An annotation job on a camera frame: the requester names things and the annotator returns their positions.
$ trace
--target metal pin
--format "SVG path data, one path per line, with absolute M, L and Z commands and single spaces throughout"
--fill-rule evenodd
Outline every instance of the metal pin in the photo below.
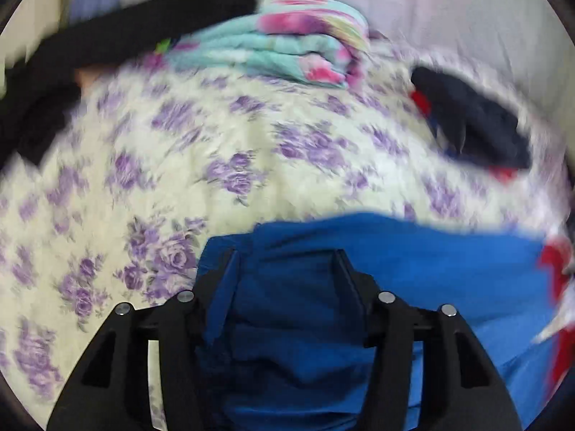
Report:
M 445 316 L 449 316 L 450 318 L 452 318 L 457 314 L 457 310 L 453 305 L 443 305 L 441 307 L 441 312 L 444 313 Z
M 118 306 L 116 306 L 114 311 L 117 315 L 123 316 L 130 312 L 130 305 L 128 303 L 120 303 Z
M 180 303 L 187 303 L 194 299 L 194 293 L 190 290 L 184 290 L 183 292 L 178 293 L 178 301 Z
M 390 305 L 395 301 L 395 295 L 391 292 L 380 292 L 377 298 L 386 305 Z

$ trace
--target dark blue folded clothing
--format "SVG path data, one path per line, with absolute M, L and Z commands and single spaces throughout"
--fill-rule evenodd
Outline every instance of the dark blue folded clothing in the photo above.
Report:
M 412 306 L 455 305 L 504 378 L 524 426 L 542 409 L 553 344 L 532 340 L 554 308 L 550 275 L 537 266 L 540 241 L 456 235 L 377 214 L 276 222 L 211 238 L 198 277 L 216 269 L 232 247 L 240 259 L 230 279 L 239 281 L 235 293 L 222 297 L 233 295 L 231 308 L 223 331 L 221 322 L 208 323 L 199 353 L 218 429 L 354 426 L 374 350 L 363 348 L 364 326 L 334 285 L 334 249 L 344 249 L 356 270 Z M 212 305 L 210 312 L 219 309 Z M 416 344 L 406 429 L 417 425 L 422 363 Z
M 529 140 L 517 131 L 517 116 L 450 74 L 417 66 L 411 76 L 431 105 L 430 118 L 454 158 L 484 167 L 531 168 Z

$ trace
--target beige wall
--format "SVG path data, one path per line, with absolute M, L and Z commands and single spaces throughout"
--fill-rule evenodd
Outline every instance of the beige wall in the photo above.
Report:
M 58 28 L 60 0 L 22 0 L 0 34 L 0 92 L 4 92 L 4 62 L 32 53 L 46 34 Z

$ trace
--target mattress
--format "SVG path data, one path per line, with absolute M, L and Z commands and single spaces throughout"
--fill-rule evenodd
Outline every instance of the mattress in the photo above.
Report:
M 416 62 L 516 111 L 532 170 L 503 184 L 445 158 L 408 97 Z M 357 210 L 458 232 L 558 231 L 565 141 L 513 86 L 473 60 L 388 42 L 367 65 L 354 93 L 131 62 L 85 93 L 39 170 L 14 158 L 0 182 L 0 369 L 42 427 L 111 309 L 192 287 L 211 236 Z

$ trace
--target bed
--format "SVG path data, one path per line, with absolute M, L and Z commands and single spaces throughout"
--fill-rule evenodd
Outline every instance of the bed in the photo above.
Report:
M 517 111 L 531 171 L 502 183 L 445 158 L 408 95 L 415 64 Z M 472 57 L 388 40 L 373 42 L 367 72 L 350 92 L 133 60 L 83 93 L 41 168 L 13 158 L 0 182 L 0 368 L 42 428 L 111 309 L 191 288 L 211 236 L 356 210 L 460 233 L 563 233 L 567 142 L 513 83 Z

